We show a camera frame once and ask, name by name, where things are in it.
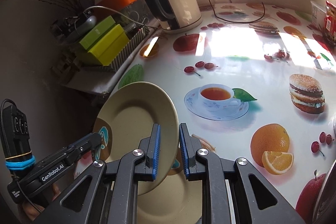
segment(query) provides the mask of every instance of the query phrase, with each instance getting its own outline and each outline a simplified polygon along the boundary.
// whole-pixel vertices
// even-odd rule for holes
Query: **barcode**
[[[327,19],[327,30],[330,31],[330,27],[331,27],[331,21],[330,19]]]

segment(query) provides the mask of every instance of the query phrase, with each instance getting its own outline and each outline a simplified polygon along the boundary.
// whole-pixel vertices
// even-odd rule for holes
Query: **metal screw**
[[[102,160],[96,160],[93,162],[94,167],[102,167],[104,165],[104,162]]]
[[[135,149],[132,153],[134,156],[141,156],[143,154],[143,151],[141,149]]]
[[[246,165],[248,163],[247,159],[245,158],[238,158],[237,162],[240,165]]]
[[[209,151],[206,150],[205,148],[201,148],[198,150],[198,153],[201,155],[201,156],[206,156],[207,154],[209,154]]]

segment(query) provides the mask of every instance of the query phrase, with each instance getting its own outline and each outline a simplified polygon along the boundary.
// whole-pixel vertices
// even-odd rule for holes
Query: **green leaf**
[[[142,65],[134,65],[131,67],[120,80],[118,89],[121,89],[123,86],[128,84],[139,82],[143,80],[143,68]]]
[[[249,94],[247,91],[243,89],[233,89],[235,92],[235,98],[243,101],[243,102],[250,102],[250,101],[256,101],[257,99],[253,98],[251,94]]]
[[[325,60],[327,60],[327,61],[331,61],[327,56],[325,56],[325,54],[323,54],[323,53],[320,53],[321,55],[322,55],[322,57],[325,59]]]

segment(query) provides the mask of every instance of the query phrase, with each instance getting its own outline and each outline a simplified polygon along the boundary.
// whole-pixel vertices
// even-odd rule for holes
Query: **table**
[[[166,35],[162,30],[157,31],[129,66],[126,74],[133,74],[132,77],[126,81],[121,79],[119,87],[127,84],[129,79],[148,81],[161,87],[172,99],[179,122],[187,124],[190,134],[205,139],[221,158],[247,158],[296,207],[301,191],[314,178],[314,171],[317,170],[317,176],[328,172],[336,159],[334,141],[330,145],[319,142],[321,132],[335,138],[336,61],[323,43],[321,32],[311,25],[309,15],[274,5],[265,5],[265,8],[266,15],[258,23],[226,24],[216,19],[212,10],[206,10],[202,11],[203,23],[186,34]],[[215,10],[220,17],[242,22],[256,20],[263,14],[261,4],[216,4]],[[195,65],[200,61],[212,63],[213,68],[197,68]],[[189,66],[200,76],[190,72],[191,69],[187,69],[190,73],[184,72]],[[303,89],[302,81],[306,81],[315,90],[308,93],[301,90],[300,94],[314,97],[312,100],[319,101],[320,105],[304,108],[301,104],[304,112],[293,104],[289,79],[295,74],[314,79],[305,79],[305,76],[294,79],[292,76],[292,92]],[[316,81],[322,88],[325,104]],[[207,84],[236,89],[235,97],[241,98],[236,102],[238,112],[229,115],[222,110],[204,109],[199,88]],[[321,112],[323,106],[320,114],[307,113],[307,109]],[[269,124],[277,125],[258,130]],[[324,157],[320,152],[311,151],[315,141],[319,142]],[[280,158],[277,158],[279,153],[273,157],[271,154],[268,161],[264,155],[263,161],[264,149],[292,153],[292,167],[289,168],[292,156],[288,154],[282,154]],[[280,164],[277,166],[279,173],[281,168],[288,167],[288,170],[273,175],[260,166],[265,162],[271,166],[274,158],[273,163],[276,165],[278,161]]]

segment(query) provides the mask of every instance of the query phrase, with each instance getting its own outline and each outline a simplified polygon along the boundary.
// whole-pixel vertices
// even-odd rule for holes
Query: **blue pattern on plate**
[[[226,116],[220,110],[215,112],[208,111],[204,109],[200,103],[198,103],[199,89],[200,87],[189,91],[184,97],[184,104],[187,107],[187,109],[189,109],[192,113],[196,114],[197,116],[214,121],[230,121],[238,119],[241,116],[245,115],[249,109],[248,102],[241,102],[239,111],[232,116]]]

